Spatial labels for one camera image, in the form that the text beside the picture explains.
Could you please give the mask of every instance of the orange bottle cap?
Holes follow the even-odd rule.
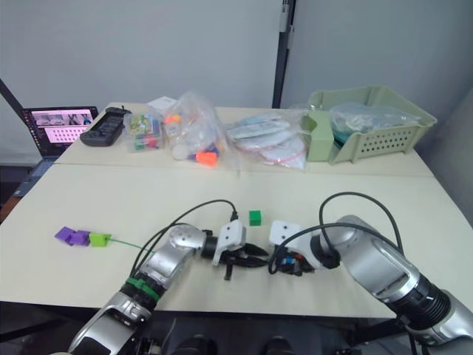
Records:
[[[215,152],[197,153],[195,160],[199,163],[214,167],[217,165],[217,154]]]
[[[180,115],[170,115],[166,117],[164,120],[165,124],[170,124],[171,122],[181,122],[183,119],[180,117]]]

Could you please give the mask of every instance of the table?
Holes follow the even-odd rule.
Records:
[[[385,203],[398,221],[406,256],[439,287],[473,308],[470,278],[473,231],[433,177],[236,172],[199,169],[56,164],[0,226],[0,300],[101,307],[123,284],[137,250],[69,247],[53,236],[62,227],[111,233],[142,244],[186,209],[228,198],[248,224],[248,210],[263,213],[263,226],[248,227],[248,242],[269,249],[270,222],[312,226],[328,195],[353,190]],[[389,221],[369,201],[356,197],[327,205],[326,221],[357,214],[393,240]],[[201,209],[186,219],[218,231],[226,206]],[[225,268],[193,260],[158,309],[392,317],[393,313],[355,283],[343,267],[294,277],[266,269]]]
[[[109,107],[121,107],[133,110],[143,110],[145,104],[133,103],[110,103]],[[238,121],[239,119],[250,117],[269,109],[248,109],[217,107],[217,114],[223,123]],[[89,164],[89,165],[109,165],[109,166],[142,166],[159,168],[185,168],[204,169],[208,168],[191,161],[175,161],[167,151],[151,152],[129,152],[125,146],[123,135],[117,142],[106,148],[95,148],[86,146],[80,141],[74,142],[71,147],[57,160],[60,164]],[[265,166],[260,163],[246,163],[241,161],[241,169],[249,172],[280,172],[286,173],[290,170],[282,167]],[[307,172],[317,174],[351,174],[351,175],[407,175],[407,176],[433,176],[427,165],[422,161],[417,152],[409,154],[395,153],[382,155],[369,159],[360,159],[356,164],[351,162],[338,163],[333,166],[325,162],[310,163],[306,168]]]

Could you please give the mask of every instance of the purple block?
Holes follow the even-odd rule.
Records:
[[[62,227],[62,229],[58,233],[56,233],[55,237],[69,244],[70,246],[73,246],[73,244],[71,243],[72,233],[75,233],[74,229]]]
[[[90,244],[89,231],[76,231],[71,234],[71,244],[74,246],[88,246]]]

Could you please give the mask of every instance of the wire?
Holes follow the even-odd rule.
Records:
[[[195,211],[196,209],[199,209],[200,207],[203,207],[203,206],[207,206],[207,205],[210,205],[211,203],[227,203],[228,205],[231,206],[231,208],[233,209],[232,211],[232,214],[231,214],[231,220],[235,220],[235,219],[238,219],[238,212],[237,212],[237,209],[235,207],[235,205],[229,201],[229,200],[223,200],[223,199],[217,199],[217,200],[210,200],[210,201],[207,201],[207,202],[204,202],[204,203],[201,203],[195,207],[192,207],[191,209],[189,209],[188,211],[182,213],[178,218],[176,218],[175,220],[173,220],[167,227],[161,229],[160,231],[158,231],[157,233],[155,233],[151,238],[149,238],[148,242],[146,242],[146,244],[141,248],[140,252],[138,253],[138,256],[136,257],[135,259],[135,262],[133,263],[133,266],[132,266],[132,271],[130,272],[130,276],[134,276],[136,271],[139,270],[141,268],[141,266],[143,266],[143,264],[145,263],[146,259],[148,259],[149,255],[151,254],[152,250],[156,247],[156,245],[159,243],[159,241],[161,240],[161,238],[163,237],[164,234],[166,234],[166,232],[173,226],[176,226],[177,225],[177,222],[179,222],[179,220],[181,220],[182,218],[184,218],[186,215],[190,214],[191,212]],[[146,249],[146,247],[148,247],[148,245],[151,243],[151,247],[148,248],[148,251],[146,252],[145,256],[140,260],[141,258],[141,255],[143,254],[144,250]]]
[[[425,345],[422,345],[422,355],[430,355],[430,352],[427,350]]]
[[[176,325],[176,321],[177,321],[177,318],[174,318],[174,320],[172,321],[171,327],[168,330],[168,333],[164,337],[163,344],[161,345],[161,350],[164,349],[164,345],[166,345],[166,342],[168,341],[169,336],[171,335],[172,331],[174,330],[174,327]]]
[[[412,355],[418,355],[417,348],[415,347],[415,339],[411,333],[409,333],[409,344],[411,345]]]
[[[127,246],[133,246],[133,247],[135,247],[135,248],[141,249],[141,247],[140,247],[140,246],[137,246],[136,244],[128,243],[128,242],[123,242],[122,240],[118,240],[118,239],[109,238],[109,242],[121,243],[121,244],[125,244],[125,245],[127,245]]]
[[[342,222],[336,222],[336,223],[327,223],[327,224],[321,224],[319,226],[314,226],[314,227],[310,227],[310,228],[307,228],[307,229],[304,229],[302,231],[299,231],[295,234],[293,234],[292,236],[290,236],[288,239],[286,239],[284,242],[282,242],[281,244],[278,245],[278,247],[276,248],[275,252],[273,253],[273,255],[271,255],[271,258],[269,259],[268,261],[268,271],[271,275],[275,274],[278,270],[277,270],[277,267],[275,269],[272,269],[272,266],[274,264],[274,260],[276,259],[276,256],[277,254],[279,254],[281,252],[281,250],[290,242],[292,242],[294,239],[306,234],[306,233],[310,233],[312,231],[316,231],[318,229],[325,229],[325,228],[332,228],[332,227],[349,227],[349,228],[354,228],[354,229],[360,229],[362,231],[365,231],[366,233],[370,233],[371,235],[374,235],[375,237],[383,240],[384,242],[388,243],[390,246],[392,246],[394,249],[397,249],[398,247],[389,239],[387,239],[386,237],[384,237],[383,235],[381,235],[379,232],[373,230],[373,229],[369,229],[365,226],[360,226],[358,224],[354,224],[354,223],[342,223]]]
[[[362,198],[366,198],[367,200],[370,200],[371,202],[375,203],[376,205],[378,205],[383,211],[384,213],[386,213],[387,217],[389,218],[389,221],[391,222],[392,224],[392,229],[394,229],[394,235],[396,237],[396,243],[398,244],[398,246],[396,247],[397,250],[399,250],[399,252],[404,255],[404,248],[402,246],[402,240],[401,240],[401,234],[399,233],[399,228],[398,228],[398,225],[396,223],[396,221],[394,220],[394,217],[392,216],[391,212],[389,211],[389,209],[387,209],[387,207],[379,202],[378,200],[376,200],[374,197],[371,197],[369,195],[365,195],[365,194],[362,194],[360,192],[351,192],[351,191],[345,191],[345,192],[339,192],[338,194],[334,194],[334,195],[331,195],[329,197],[327,197],[325,199],[324,202],[322,202],[322,204],[320,205],[319,207],[319,222],[321,225],[324,224],[324,207],[325,205],[332,199],[334,199],[335,197],[339,197],[339,196],[345,196],[345,195],[352,195],[352,196],[358,196],[358,197],[362,197]],[[333,244],[330,242],[328,236],[327,236],[327,232],[325,231],[325,228],[323,228],[321,230],[322,232],[322,235],[325,239],[325,242],[327,243],[327,245],[329,246],[330,250],[332,251],[332,253],[338,255],[339,257],[339,254],[338,252],[335,250],[335,248],[333,247]]]

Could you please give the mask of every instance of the clear plastic bag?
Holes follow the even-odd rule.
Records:
[[[307,147],[305,142],[298,136],[268,149],[259,151],[265,159],[265,163],[269,165],[278,164],[287,168],[295,168],[303,170],[305,168],[305,155]]]
[[[213,106],[194,92],[185,93],[166,110],[164,131],[176,160],[216,166],[225,158],[231,167],[239,165]]]
[[[300,138],[305,109],[266,112],[227,125],[235,147],[252,160],[303,169],[307,147]]]
[[[145,152],[163,148],[162,121],[163,116],[152,107],[125,115],[123,123],[129,151]]]
[[[365,106],[346,103],[330,110],[332,128],[337,135],[350,136],[354,132],[366,133],[375,129],[417,124],[421,119],[389,106]]]

